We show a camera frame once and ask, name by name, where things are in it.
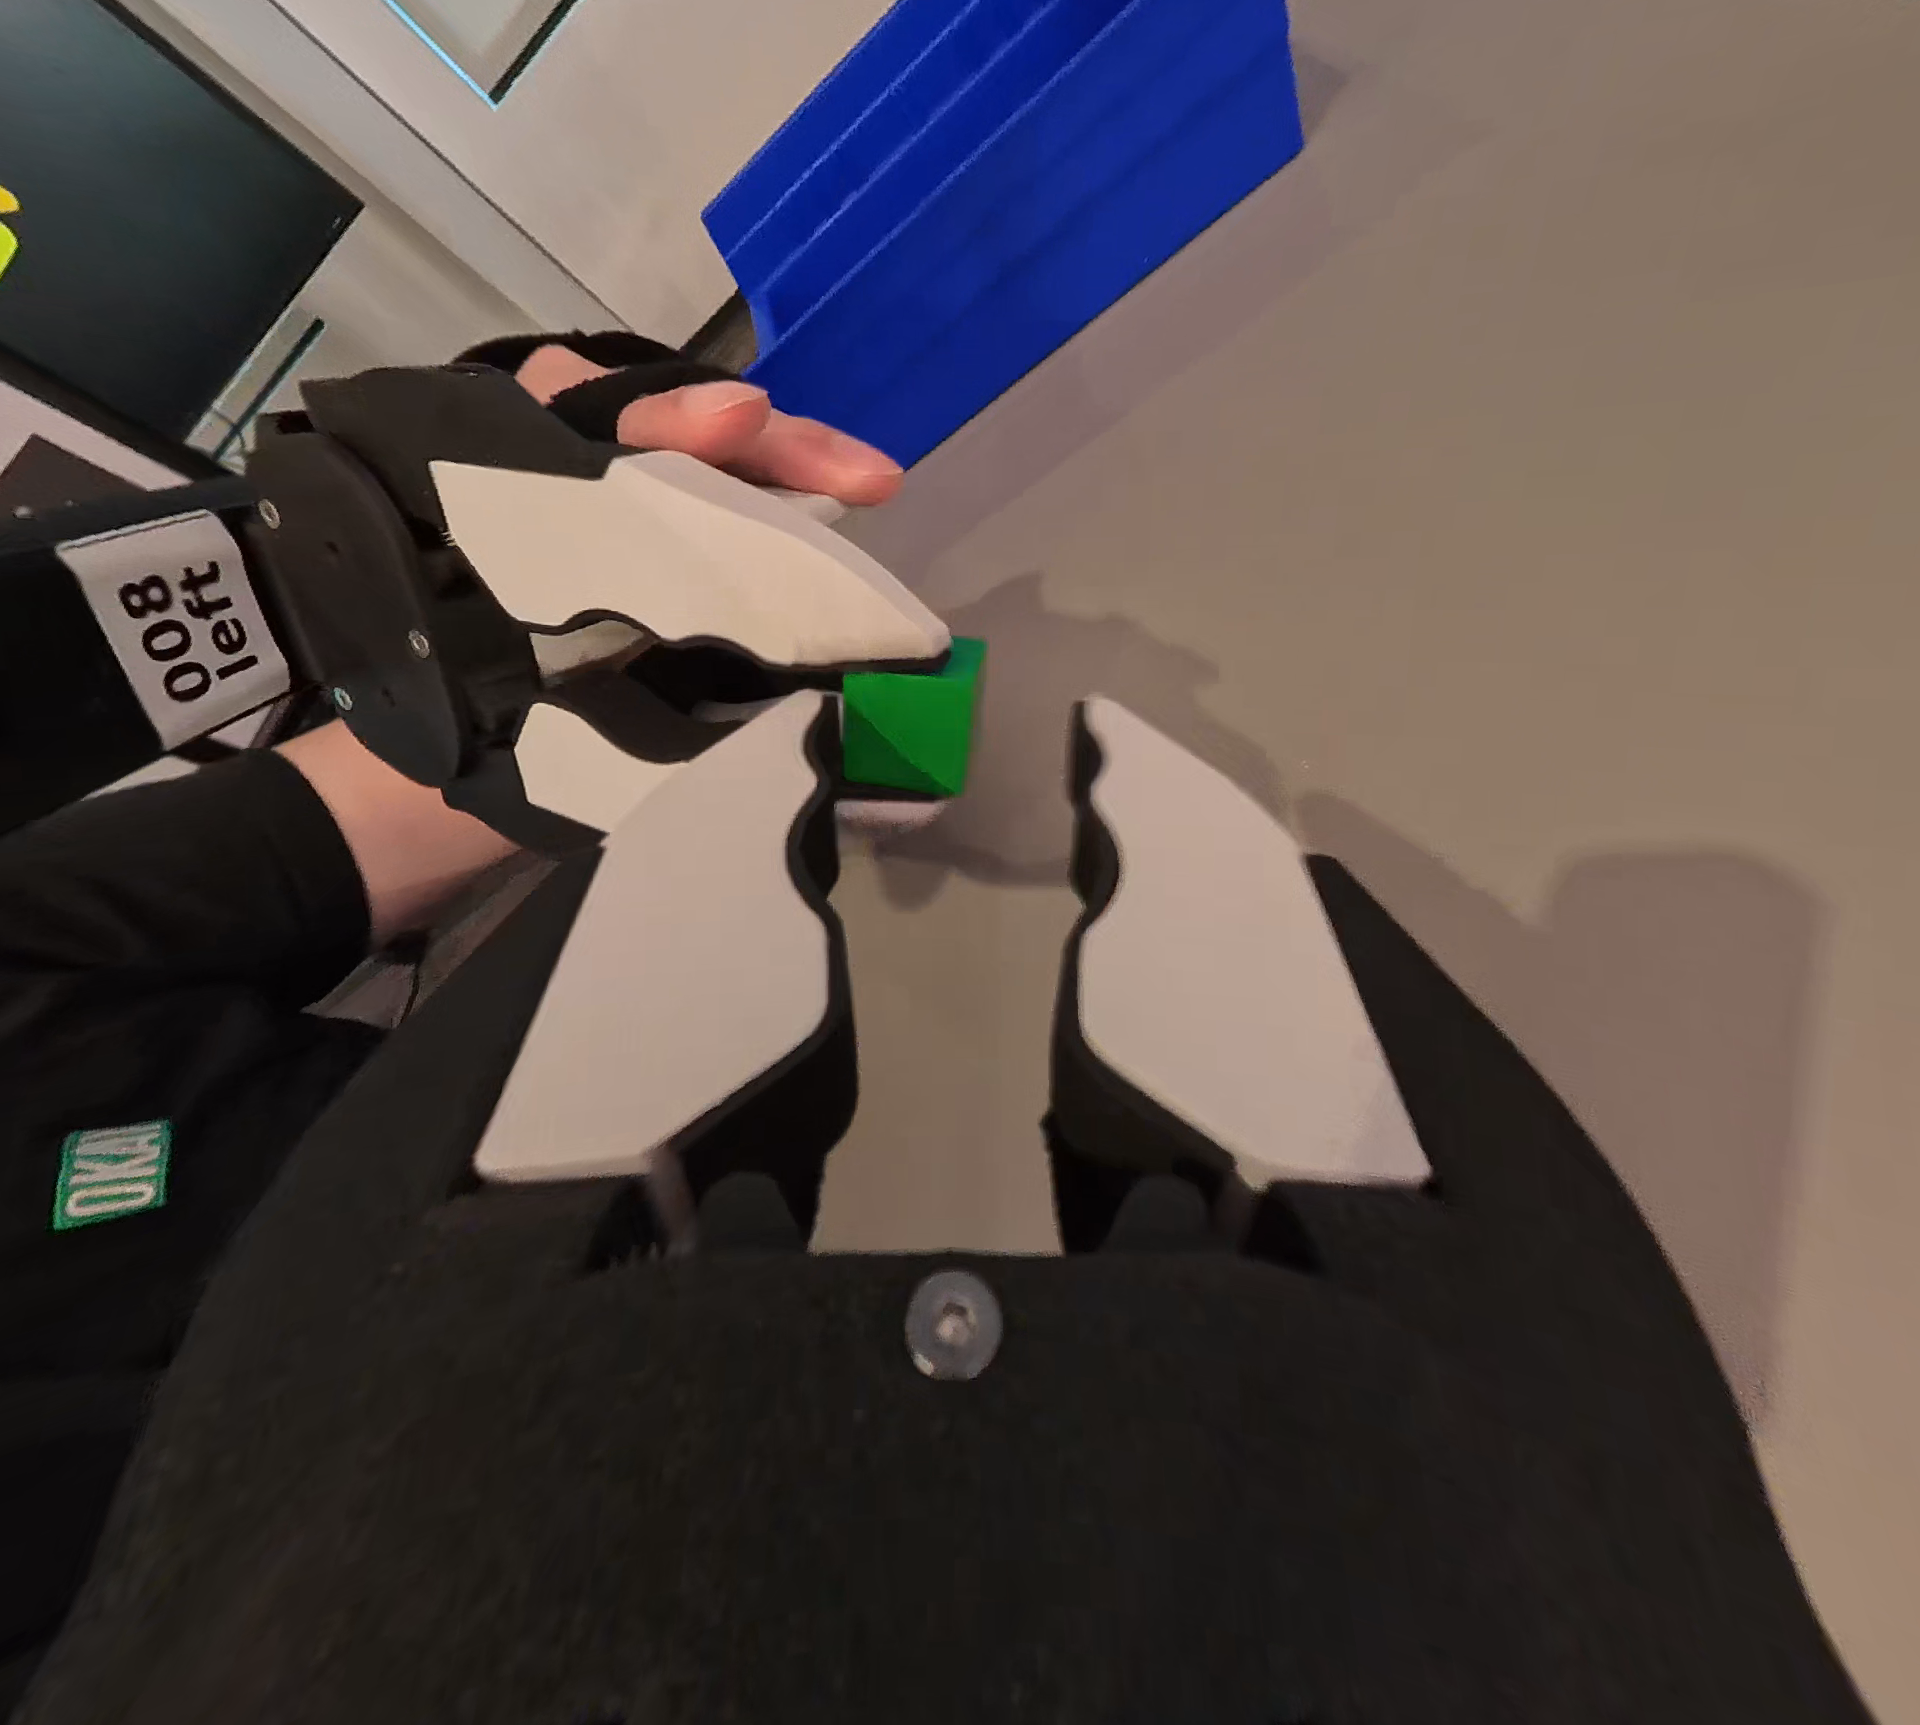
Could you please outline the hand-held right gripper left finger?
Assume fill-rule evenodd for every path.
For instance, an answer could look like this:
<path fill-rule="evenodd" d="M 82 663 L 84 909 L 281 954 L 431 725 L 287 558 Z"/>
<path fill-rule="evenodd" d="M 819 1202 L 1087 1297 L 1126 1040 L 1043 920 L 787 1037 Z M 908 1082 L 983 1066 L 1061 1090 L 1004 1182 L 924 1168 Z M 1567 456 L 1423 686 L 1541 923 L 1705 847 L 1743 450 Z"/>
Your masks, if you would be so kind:
<path fill-rule="evenodd" d="M 812 1230 L 855 1110 L 835 778 L 838 701 L 805 686 L 596 837 L 480 1182 L 641 1178 L 682 1235 L 710 1178 L 760 1170 Z"/>

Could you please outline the green wooden cube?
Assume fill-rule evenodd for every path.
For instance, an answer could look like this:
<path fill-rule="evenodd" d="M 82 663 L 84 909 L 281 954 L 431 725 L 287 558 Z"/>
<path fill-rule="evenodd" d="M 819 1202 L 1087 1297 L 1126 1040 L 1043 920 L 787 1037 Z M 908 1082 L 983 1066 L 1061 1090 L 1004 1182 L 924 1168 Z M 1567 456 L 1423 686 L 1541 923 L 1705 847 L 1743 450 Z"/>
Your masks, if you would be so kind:
<path fill-rule="evenodd" d="M 843 786 L 871 801 L 953 801 L 971 767 L 986 645 L 952 637 L 932 668 L 847 668 L 838 680 Z"/>

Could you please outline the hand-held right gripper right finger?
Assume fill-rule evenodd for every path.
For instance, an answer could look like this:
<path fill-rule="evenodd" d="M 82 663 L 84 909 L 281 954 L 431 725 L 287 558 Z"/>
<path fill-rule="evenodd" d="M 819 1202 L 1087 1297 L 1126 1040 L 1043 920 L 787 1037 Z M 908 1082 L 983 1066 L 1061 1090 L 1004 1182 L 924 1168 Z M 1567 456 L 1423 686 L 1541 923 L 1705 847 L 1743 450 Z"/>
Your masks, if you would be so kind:
<path fill-rule="evenodd" d="M 1112 695 L 1069 704 L 1067 929 L 1043 1158 L 1061 1246 L 1150 1178 L 1249 1236 L 1286 1189 L 1433 1182 L 1309 855 L 1249 792 Z"/>

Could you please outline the person's left forearm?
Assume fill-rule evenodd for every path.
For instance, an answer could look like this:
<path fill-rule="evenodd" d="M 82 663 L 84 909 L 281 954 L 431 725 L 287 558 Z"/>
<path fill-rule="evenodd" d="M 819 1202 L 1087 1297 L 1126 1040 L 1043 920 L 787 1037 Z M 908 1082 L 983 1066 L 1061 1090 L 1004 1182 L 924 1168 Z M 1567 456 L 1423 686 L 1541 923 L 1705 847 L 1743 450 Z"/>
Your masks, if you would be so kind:
<path fill-rule="evenodd" d="M 339 721 L 6 842 L 6 1066 L 141 1007 L 313 1007 L 517 846 Z"/>

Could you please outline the blue plastic bin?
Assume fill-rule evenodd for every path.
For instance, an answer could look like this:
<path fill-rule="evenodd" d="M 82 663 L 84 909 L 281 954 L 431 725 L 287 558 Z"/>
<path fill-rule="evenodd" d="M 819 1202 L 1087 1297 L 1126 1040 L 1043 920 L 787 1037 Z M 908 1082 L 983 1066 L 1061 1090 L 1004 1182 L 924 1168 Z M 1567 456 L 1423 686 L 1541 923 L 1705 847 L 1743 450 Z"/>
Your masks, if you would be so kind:
<path fill-rule="evenodd" d="M 701 224 L 750 385 L 921 465 L 1301 149 L 1286 0 L 892 0 Z"/>

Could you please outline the dark cloth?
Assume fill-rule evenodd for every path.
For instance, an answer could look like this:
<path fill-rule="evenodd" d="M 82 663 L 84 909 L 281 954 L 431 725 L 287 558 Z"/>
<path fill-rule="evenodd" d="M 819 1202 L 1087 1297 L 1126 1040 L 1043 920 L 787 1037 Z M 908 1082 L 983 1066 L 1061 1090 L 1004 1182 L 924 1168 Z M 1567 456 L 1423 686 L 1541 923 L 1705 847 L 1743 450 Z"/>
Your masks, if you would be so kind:
<path fill-rule="evenodd" d="M 6 1707 L 70 1615 L 214 1259 L 378 1033 L 333 980 L 6 983 Z"/>

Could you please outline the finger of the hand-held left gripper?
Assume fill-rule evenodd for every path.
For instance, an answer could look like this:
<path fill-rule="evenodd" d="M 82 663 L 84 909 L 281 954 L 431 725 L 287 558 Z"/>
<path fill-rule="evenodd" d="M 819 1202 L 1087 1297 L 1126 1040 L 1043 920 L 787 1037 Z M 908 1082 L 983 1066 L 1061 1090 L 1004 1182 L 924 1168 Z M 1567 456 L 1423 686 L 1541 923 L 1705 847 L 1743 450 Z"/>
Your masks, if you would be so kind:
<path fill-rule="evenodd" d="M 731 726 L 805 686 L 838 682 L 838 668 L 761 664 L 721 645 L 649 645 L 545 682 L 517 726 L 512 767 L 533 809 L 613 837 Z"/>
<path fill-rule="evenodd" d="M 796 496 L 678 450 L 603 477 L 431 458 L 450 543 L 528 630 L 626 620 L 768 668 L 938 664 L 948 620 Z"/>

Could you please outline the black wall screen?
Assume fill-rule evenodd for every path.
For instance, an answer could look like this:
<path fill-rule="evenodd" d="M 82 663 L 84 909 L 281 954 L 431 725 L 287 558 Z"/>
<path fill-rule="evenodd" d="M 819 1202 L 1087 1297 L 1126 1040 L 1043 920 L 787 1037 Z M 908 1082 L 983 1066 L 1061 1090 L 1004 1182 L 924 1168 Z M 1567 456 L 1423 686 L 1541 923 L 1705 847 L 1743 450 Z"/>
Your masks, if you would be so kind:
<path fill-rule="evenodd" d="M 185 440 L 362 199 L 122 0 L 0 0 L 6 358 Z"/>

